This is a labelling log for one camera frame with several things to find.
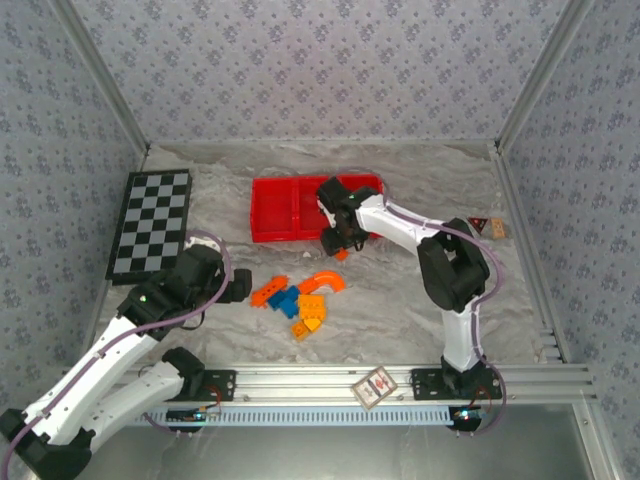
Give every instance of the black and white checkerboard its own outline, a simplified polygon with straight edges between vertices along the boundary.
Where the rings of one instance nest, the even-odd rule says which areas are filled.
[[[139,283],[175,266],[184,245],[190,191],[188,170],[129,174],[107,280]]]

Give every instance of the patterned wallpaper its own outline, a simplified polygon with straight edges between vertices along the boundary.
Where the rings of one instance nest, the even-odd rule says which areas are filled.
[[[640,4],[599,0],[509,152],[575,361],[640,479]]]
[[[495,138],[566,0],[74,0],[147,140]]]
[[[3,0],[0,18],[3,411],[77,359],[137,158],[48,3]]]

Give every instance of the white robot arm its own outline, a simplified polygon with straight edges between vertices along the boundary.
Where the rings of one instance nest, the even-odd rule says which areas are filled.
[[[322,234],[327,254],[352,246],[360,250],[369,234],[376,233],[417,255],[427,294],[442,309],[443,369],[462,379],[481,368],[473,344],[471,300],[484,293],[489,268],[476,246],[428,226],[441,225],[471,235],[467,224],[460,219],[445,223],[421,217],[385,202],[382,194],[369,187],[349,191],[337,177],[323,183],[317,197],[330,223]],[[450,380],[454,390],[464,389],[461,382]]]
[[[129,292],[104,333],[51,390],[24,410],[8,409],[0,415],[0,432],[8,441],[39,418],[15,449],[39,478],[76,478],[92,453],[133,419],[159,403],[177,396],[194,398],[200,392],[204,365],[178,347],[167,351],[161,362],[138,379],[108,395],[136,361],[180,324],[130,334],[108,350],[105,346],[141,326],[151,328],[151,324],[193,311],[218,292],[223,276],[220,253],[204,245],[185,250],[171,272],[156,275]],[[250,291],[251,272],[238,269],[217,301],[242,301]],[[86,373],[74,382],[81,371]],[[51,408],[52,399],[63,390],[66,395]]]

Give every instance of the small wooden block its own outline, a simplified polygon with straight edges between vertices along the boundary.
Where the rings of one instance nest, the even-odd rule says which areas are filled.
[[[496,240],[507,237],[504,231],[504,222],[501,218],[491,219],[491,230],[493,231],[493,238]]]

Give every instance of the red plastic bin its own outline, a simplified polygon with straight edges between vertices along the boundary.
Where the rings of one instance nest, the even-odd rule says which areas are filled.
[[[315,240],[329,226],[316,201],[316,190],[328,175],[255,178],[251,192],[251,236],[254,243]],[[375,175],[338,178],[349,190],[369,186],[382,192]]]

